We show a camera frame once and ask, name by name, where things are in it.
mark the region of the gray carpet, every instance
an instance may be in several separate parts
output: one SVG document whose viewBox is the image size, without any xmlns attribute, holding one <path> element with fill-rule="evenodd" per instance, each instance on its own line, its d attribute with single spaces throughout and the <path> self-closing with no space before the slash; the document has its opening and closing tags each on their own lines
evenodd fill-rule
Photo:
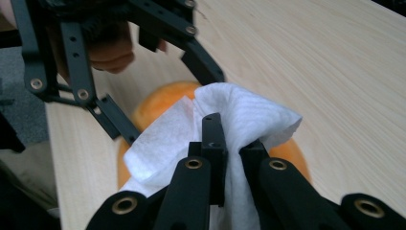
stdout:
<svg viewBox="0 0 406 230">
<path fill-rule="evenodd" d="M 49 139 L 45 106 L 24 87 L 21 48 L 0 49 L 0 111 L 24 145 Z"/>
</svg>

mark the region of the wood grain surface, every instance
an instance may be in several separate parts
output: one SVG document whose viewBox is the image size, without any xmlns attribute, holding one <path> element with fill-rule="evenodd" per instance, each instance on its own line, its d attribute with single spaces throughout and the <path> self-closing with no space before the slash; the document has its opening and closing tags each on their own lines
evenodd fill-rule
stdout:
<svg viewBox="0 0 406 230">
<path fill-rule="evenodd" d="M 369 0 L 201 0 L 197 39 L 229 82 L 304 116 L 294 139 L 324 197 L 365 193 L 406 216 L 406 18 Z M 133 26 L 136 43 L 137 28 Z M 135 45 L 99 94 L 127 115 L 156 87 L 193 80 L 169 46 Z M 117 188 L 117 146 L 86 111 L 47 105 L 64 229 L 84 229 Z"/>
</svg>

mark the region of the light wood tabletop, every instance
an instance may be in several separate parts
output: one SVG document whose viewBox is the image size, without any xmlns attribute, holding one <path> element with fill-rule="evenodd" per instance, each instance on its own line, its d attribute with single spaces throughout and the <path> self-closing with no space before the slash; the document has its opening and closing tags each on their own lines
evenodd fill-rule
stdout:
<svg viewBox="0 0 406 230">
<path fill-rule="evenodd" d="M 322 196 L 365 193 L 406 216 L 405 17 L 370 0 L 200 0 L 195 21 L 228 82 L 304 116 L 294 139 Z M 125 114 L 158 86 L 193 80 L 177 48 L 134 50 L 118 76 L 95 72 Z M 118 192 L 120 139 L 80 108 L 50 103 L 47 117 L 62 225 L 84 229 Z"/>
</svg>

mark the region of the beige pants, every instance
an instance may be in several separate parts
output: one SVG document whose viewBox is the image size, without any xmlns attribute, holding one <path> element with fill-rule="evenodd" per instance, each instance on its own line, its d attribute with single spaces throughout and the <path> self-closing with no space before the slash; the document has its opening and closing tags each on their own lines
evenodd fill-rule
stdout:
<svg viewBox="0 0 406 230">
<path fill-rule="evenodd" d="M 28 146 L 22 153 L 0 149 L 0 170 L 9 181 L 45 210 L 57 208 L 56 181 L 49 142 Z"/>
</svg>

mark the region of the folded cloth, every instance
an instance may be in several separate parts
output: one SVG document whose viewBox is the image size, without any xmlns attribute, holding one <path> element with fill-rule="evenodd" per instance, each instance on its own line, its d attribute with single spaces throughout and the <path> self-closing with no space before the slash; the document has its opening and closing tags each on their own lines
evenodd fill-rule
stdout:
<svg viewBox="0 0 406 230">
<path fill-rule="evenodd" d="M 201 141 L 201 121 L 220 113 L 229 152 L 224 208 L 211 207 L 211 229 L 259 229 L 238 152 L 260 139 L 269 150 L 286 142 L 302 117 L 232 83 L 213 83 L 183 98 L 151 124 L 124 155 L 131 178 L 122 190 L 151 196 L 169 185 L 176 164 L 188 155 L 190 141 Z"/>
</svg>

